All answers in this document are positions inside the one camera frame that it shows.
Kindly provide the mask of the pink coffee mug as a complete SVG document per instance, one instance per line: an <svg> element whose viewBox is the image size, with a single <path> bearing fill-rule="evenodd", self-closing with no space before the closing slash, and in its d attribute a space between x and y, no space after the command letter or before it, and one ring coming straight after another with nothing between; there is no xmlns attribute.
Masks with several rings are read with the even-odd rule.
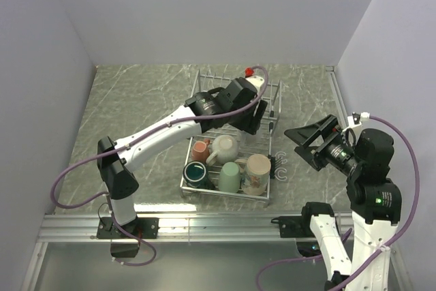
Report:
<svg viewBox="0 0 436 291"><path fill-rule="evenodd" d="M208 156L210 155L209 145L211 140L205 138L204 140L196 141L191 149L191 159L193 161L206 163Z"/></svg>

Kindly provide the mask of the beige patterned mug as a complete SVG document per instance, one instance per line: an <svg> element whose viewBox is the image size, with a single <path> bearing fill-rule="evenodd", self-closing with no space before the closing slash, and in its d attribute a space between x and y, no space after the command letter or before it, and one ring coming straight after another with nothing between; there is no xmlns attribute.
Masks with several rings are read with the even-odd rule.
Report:
<svg viewBox="0 0 436 291"><path fill-rule="evenodd" d="M270 160L265 155L253 154L247 159L239 159L238 164L242 169L242 191L250 196L261 196L268 185Z"/></svg>

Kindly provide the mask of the white speckled round mug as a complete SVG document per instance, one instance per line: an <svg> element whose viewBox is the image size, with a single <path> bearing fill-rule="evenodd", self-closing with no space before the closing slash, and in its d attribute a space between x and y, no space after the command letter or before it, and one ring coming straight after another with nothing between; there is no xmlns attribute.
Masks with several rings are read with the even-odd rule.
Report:
<svg viewBox="0 0 436 291"><path fill-rule="evenodd" d="M211 154L206 160L208 166L214 164L225 164L237 159L239 145L237 140L231 135L218 136L212 143Z"/></svg>

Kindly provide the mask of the light green cup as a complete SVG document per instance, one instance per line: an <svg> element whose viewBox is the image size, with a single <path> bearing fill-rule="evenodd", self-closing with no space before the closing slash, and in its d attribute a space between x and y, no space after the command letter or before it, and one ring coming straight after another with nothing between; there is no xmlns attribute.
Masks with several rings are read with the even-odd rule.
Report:
<svg viewBox="0 0 436 291"><path fill-rule="evenodd" d="M221 192L237 193L240 189L240 167L234 162L225 163L219 173L218 189Z"/></svg>

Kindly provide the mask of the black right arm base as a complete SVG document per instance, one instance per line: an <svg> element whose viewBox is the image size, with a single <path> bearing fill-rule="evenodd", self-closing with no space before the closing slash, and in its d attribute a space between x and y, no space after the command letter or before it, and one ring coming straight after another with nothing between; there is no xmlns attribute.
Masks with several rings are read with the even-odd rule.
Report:
<svg viewBox="0 0 436 291"><path fill-rule="evenodd" d="M282 239L295 239L298 253L305 258L321 255L315 235L303 222L301 216L279 216L270 221L279 227Z"/></svg>

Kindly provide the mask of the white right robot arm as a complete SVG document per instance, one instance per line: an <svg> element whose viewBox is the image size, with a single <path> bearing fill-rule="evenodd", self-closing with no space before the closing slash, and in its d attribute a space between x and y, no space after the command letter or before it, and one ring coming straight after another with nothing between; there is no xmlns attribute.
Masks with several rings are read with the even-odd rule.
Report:
<svg viewBox="0 0 436 291"><path fill-rule="evenodd" d="M339 236L328 203L307 202L300 228L315 236L326 266L325 290L387 290L391 250L385 243L397 231L402 195L387 177L394 155L393 138L379 129L363 128L370 114L349 116L348 126L330 114L304 127L285 130L295 152L316 171L327 165L346 177L354 224L353 256Z"/></svg>

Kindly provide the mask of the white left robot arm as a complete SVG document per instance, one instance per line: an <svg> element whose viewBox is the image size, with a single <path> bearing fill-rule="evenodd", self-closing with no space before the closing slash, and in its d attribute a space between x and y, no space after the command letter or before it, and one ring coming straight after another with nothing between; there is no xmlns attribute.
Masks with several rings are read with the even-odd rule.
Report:
<svg viewBox="0 0 436 291"><path fill-rule="evenodd" d="M238 77L226 87L193 94L173 113L142 131L113 141L106 136L97 143L97 167L106 184L115 220L113 230L123 238L139 235L140 223L133 194L139 188L134 171L150 157L183 139L229 124L248 134L256 133L267 102L265 78Z"/></svg>

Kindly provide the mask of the dark teal mug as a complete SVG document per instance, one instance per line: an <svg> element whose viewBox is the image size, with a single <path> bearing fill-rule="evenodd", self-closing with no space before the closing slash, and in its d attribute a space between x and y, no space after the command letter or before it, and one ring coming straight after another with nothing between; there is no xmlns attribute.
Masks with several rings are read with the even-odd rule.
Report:
<svg viewBox="0 0 436 291"><path fill-rule="evenodd" d="M183 178L189 187L215 190L215 185L208 175L208 168L202 162L188 162L183 168Z"/></svg>

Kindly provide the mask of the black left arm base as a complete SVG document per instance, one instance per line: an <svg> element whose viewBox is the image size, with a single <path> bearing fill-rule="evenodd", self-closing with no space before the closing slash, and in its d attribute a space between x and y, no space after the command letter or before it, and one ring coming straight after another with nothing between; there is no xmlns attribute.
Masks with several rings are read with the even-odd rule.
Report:
<svg viewBox="0 0 436 291"><path fill-rule="evenodd" d="M157 238L159 219L157 217L137 217L132 222L122 226L128 233L145 240ZM140 250L140 242L120 243L119 240L128 239L114 224L111 217L101 217L97 227L96 239L109 240L110 253L115 258L135 258Z"/></svg>

